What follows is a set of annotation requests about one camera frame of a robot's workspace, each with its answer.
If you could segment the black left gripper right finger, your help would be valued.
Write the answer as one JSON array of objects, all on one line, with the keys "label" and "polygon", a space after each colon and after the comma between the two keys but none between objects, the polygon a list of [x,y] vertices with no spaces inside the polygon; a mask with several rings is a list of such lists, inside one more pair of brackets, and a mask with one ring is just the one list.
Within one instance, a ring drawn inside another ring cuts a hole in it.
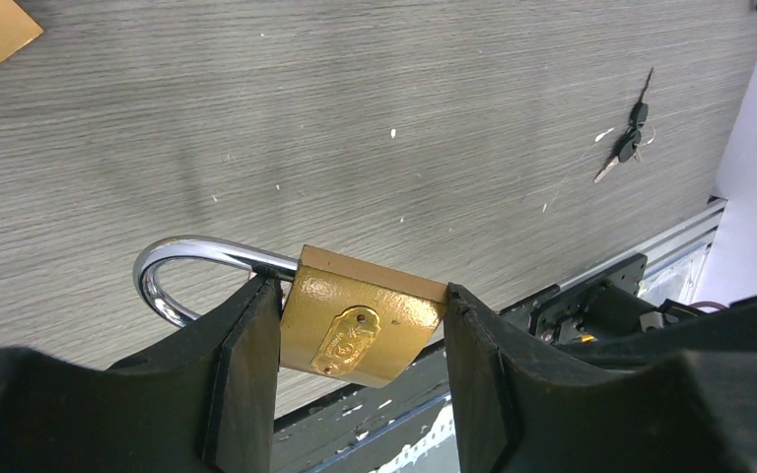
[{"label": "black left gripper right finger", "polygon": [[450,285],[464,472],[757,472],[757,296],[663,329],[554,347]]}]

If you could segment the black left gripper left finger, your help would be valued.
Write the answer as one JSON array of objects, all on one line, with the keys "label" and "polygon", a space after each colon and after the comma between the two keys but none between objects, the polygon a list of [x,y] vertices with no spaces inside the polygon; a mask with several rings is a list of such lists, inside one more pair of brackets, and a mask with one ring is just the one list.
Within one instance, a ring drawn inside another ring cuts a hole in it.
[{"label": "black left gripper left finger", "polygon": [[0,348],[0,472],[266,472],[282,290],[257,276],[104,371]]}]

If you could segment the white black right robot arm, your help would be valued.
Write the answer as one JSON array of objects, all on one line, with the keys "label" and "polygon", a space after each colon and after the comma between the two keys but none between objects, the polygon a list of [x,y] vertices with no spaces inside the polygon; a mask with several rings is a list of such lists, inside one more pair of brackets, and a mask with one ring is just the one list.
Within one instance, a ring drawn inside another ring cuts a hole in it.
[{"label": "white black right robot arm", "polygon": [[594,364],[643,365],[682,351],[757,352],[757,296],[705,312],[638,295],[647,257],[636,253],[564,288],[552,285],[503,310],[543,343]]}]

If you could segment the black headed key bunch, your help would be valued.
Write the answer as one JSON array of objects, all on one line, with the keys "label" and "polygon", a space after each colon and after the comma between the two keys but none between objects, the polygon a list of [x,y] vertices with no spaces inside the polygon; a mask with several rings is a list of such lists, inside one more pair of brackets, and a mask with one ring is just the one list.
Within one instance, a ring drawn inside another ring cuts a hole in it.
[{"label": "black headed key bunch", "polygon": [[651,86],[654,76],[654,67],[649,71],[646,82],[640,92],[637,102],[632,106],[628,117],[628,125],[624,133],[616,140],[609,159],[604,167],[597,173],[593,179],[594,183],[599,183],[615,167],[627,163],[632,158],[639,159],[638,148],[642,143],[643,128],[648,120],[650,106],[646,103],[646,94]]}]

